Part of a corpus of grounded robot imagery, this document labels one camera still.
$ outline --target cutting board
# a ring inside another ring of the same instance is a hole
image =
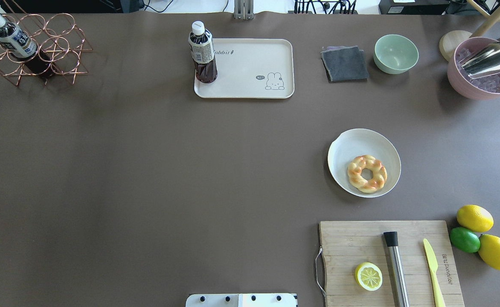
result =
[[[435,307],[432,281],[422,239],[432,245],[437,277],[446,307],[464,307],[459,276],[445,221],[322,221],[320,241],[326,281],[326,307],[395,307],[383,232],[397,231],[406,288],[412,307]],[[377,291],[360,287],[354,270],[371,262],[383,273]]]

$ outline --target donut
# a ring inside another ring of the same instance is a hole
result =
[[[369,169],[373,178],[366,180],[362,177],[362,170]],[[371,155],[357,156],[349,163],[347,169],[349,182],[363,193],[377,192],[383,188],[387,180],[387,170],[381,161]]]

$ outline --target white tray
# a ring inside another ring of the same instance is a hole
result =
[[[218,77],[212,83],[195,78],[203,98],[276,98],[294,93],[294,59],[285,39],[215,38]]]

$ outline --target knife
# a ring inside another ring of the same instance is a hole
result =
[[[438,260],[436,259],[436,254],[434,249],[430,245],[429,241],[426,239],[422,240],[424,243],[424,250],[426,252],[426,260],[428,261],[428,267],[430,269],[430,277],[432,278],[432,288],[434,290],[434,302],[436,307],[445,307],[445,301],[443,301],[442,291],[439,289],[439,282],[436,276],[436,271],[438,270]]]

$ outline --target dark liquid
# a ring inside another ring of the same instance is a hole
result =
[[[215,59],[211,60],[207,64],[199,64],[195,61],[193,61],[193,64],[195,64],[195,76],[199,81],[203,83],[211,83],[218,77]]]
[[[52,76],[55,75],[55,72],[53,70],[53,66],[55,64],[44,61],[42,60],[42,58],[47,61],[51,60],[51,58],[49,58],[49,55],[47,55],[47,53],[45,53],[43,50],[40,50],[39,56],[36,54],[33,58],[27,60],[23,64],[24,66],[26,66],[26,68],[30,70],[30,72],[37,74],[40,78],[51,78]]]
[[[6,23],[6,25],[0,28],[0,37],[8,37],[12,35],[16,30],[17,27],[14,24]],[[51,78],[55,75],[55,72],[52,68],[54,64],[47,62],[50,61],[51,58],[49,58],[49,55],[47,55],[47,53],[42,50],[39,51],[39,56],[36,52],[34,55],[31,55],[27,58],[19,58],[13,52],[12,54],[16,59],[23,62],[23,65],[26,66],[26,68],[28,68],[32,73],[37,74],[41,78]]]
[[[193,43],[206,43],[209,41],[210,36],[210,32],[205,30],[203,35],[195,35],[193,32],[190,33],[189,39],[193,41]],[[215,58],[207,64],[200,64],[195,61],[193,61],[193,64],[195,64],[195,76],[197,77],[197,80],[203,83],[211,83],[218,77],[218,70],[215,66]]]

